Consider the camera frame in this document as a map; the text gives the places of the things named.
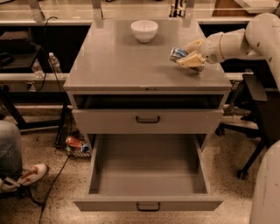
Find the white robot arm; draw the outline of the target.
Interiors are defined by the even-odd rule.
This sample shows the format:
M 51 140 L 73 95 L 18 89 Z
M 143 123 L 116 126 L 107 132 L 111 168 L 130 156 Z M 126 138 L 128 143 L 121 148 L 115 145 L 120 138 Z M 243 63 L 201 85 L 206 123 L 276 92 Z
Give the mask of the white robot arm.
M 276 87 L 280 88 L 280 20 L 274 14 L 259 14 L 244 29 L 212 34 L 185 45 L 183 51 L 175 59 L 183 68 L 230 59 L 265 60 Z M 245 74 L 243 83 L 252 101 L 251 112 L 261 141 L 238 177 L 245 178 L 262 149 L 267 150 L 256 177 L 249 224 L 280 224 L 279 92 L 266 92 L 253 74 Z

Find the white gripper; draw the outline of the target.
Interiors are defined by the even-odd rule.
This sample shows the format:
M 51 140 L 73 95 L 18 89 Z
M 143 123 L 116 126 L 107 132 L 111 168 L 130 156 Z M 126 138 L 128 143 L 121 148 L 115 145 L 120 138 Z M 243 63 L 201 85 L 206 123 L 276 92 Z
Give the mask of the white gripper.
M 201 72 L 204 69 L 205 62 L 210 64 L 221 63 L 225 59 L 221 53 L 221 38 L 223 32 L 218 32 L 208 36 L 204 41 L 198 39 L 183 47 L 188 54 L 176 61 L 182 68 L 190 68 Z

